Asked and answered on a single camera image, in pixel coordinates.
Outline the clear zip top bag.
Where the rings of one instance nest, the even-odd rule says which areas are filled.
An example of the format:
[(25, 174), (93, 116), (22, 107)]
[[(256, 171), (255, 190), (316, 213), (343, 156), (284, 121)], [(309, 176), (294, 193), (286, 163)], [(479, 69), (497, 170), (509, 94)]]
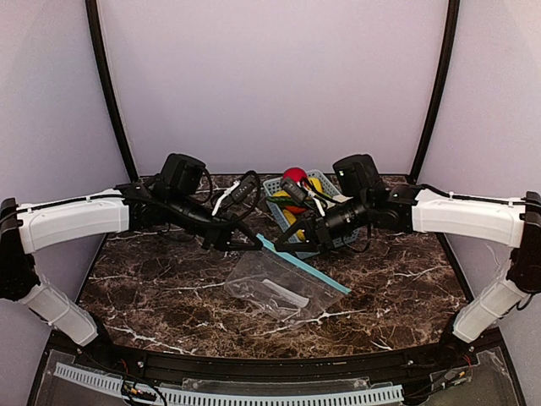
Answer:
[(262, 234), (260, 250), (246, 252), (224, 288), (283, 325), (294, 328), (313, 320), (351, 293), (294, 255), (276, 251)]

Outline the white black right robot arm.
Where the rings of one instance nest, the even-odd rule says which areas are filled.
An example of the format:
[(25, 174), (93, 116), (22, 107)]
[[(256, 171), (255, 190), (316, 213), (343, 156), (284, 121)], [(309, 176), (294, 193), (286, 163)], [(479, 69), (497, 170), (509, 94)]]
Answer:
[(540, 196), (489, 198), (445, 192), (428, 184), (390, 187), (372, 156), (356, 154), (333, 165), (346, 196), (325, 214), (300, 216), (274, 243), (282, 252), (324, 252), (362, 227), (399, 233), (443, 233), (502, 244), (508, 267), (451, 318), (441, 340), (473, 343), (523, 299), (540, 292)]

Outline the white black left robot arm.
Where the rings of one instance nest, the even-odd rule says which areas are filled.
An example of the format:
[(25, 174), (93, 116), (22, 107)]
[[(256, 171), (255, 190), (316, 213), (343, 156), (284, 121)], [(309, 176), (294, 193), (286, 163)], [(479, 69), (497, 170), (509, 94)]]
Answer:
[(196, 200), (202, 178), (210, 176), (199, 159), (170, 154), (161, 171), (92, 195), (41, 204), (20, 205), (9, 198), (1, 204), (1, 297), (20, 303), (49, 326), (82, 348), (108, 346), (106, 328), (90, 312), (36, 270), (34, 253), (85, 237), (141, 231), (175, 225), (203, 239), (204, 249), (222, 252), (259, 250), (261, 241), (244, 218), (230, 207), (250, 194), (259, 195), (261, 182), (250, 170), (218, 197)]

